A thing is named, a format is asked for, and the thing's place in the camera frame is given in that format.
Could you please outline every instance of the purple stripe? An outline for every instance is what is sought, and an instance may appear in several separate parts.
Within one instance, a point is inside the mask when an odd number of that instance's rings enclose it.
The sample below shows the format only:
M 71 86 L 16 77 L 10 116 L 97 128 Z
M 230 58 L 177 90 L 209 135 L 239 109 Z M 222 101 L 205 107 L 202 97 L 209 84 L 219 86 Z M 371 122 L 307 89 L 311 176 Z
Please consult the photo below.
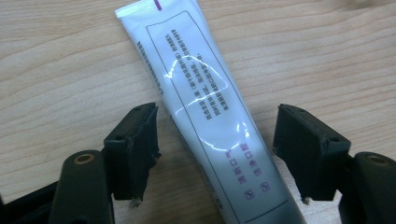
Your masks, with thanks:
M 154 0 L 155 6 L 158 8 L 159 11 L 162 11 L 163 9 L 161 8 L 160 3 L 158 2 L 158 0 Z

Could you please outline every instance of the toothpaste tube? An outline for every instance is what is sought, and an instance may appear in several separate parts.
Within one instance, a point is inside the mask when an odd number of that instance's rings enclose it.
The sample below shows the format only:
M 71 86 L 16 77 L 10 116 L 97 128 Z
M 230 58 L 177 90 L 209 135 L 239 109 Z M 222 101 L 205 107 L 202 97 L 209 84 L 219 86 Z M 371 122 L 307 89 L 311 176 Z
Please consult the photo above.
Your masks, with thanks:
M 226 223 L 304 223 L 195 0 L 116 10 Z

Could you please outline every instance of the wood grain surface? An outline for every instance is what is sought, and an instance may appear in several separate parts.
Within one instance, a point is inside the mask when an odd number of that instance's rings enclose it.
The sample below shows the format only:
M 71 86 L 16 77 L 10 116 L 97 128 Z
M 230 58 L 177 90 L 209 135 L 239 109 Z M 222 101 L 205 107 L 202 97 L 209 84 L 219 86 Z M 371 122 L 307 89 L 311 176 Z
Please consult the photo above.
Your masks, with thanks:
M 199 0 L 266 144 L 277 106 L 302 107 L 352 142 L 396 160 L 396 1 Z M 141 206 L 117 223 L 221 223 L 149 72 L 114 10 L 129 1 L 0 2 L 0 193 L 8 203 L 59 178 L 137 105 L 159 106 L 163 156 Z M 334 202 L 301 203 L 307 223 L 340 223 Z

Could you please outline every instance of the wooden table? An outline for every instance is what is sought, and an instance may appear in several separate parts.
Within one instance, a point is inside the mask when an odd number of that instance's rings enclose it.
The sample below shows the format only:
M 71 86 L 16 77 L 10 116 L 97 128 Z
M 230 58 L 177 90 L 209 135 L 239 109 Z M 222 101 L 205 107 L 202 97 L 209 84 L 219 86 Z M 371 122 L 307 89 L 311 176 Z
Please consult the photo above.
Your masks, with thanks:
M 117 223 L 221 223 L 114 10 L 129 1 L 0 3 L 0 192 L 10 202 L 59 178 L 63 161 L 103 139 L 137 105 L 156 102 L 163 156 L 141 206 Z M 277 106 L 302 107 L 352 142 L 396 160 L 396 1 L 200 0 L 264 140 Z M 340 223 L 335 202 L 301 203 L 308 223 Z

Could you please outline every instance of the white tube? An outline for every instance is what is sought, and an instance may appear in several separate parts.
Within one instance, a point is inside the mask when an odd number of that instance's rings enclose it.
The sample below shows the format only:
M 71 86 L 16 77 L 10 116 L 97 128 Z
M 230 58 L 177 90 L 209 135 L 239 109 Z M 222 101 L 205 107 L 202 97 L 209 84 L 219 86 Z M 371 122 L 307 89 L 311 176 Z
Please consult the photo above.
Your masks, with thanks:
M 116 10 L 227 223 L 304 223 L 195 0 Z

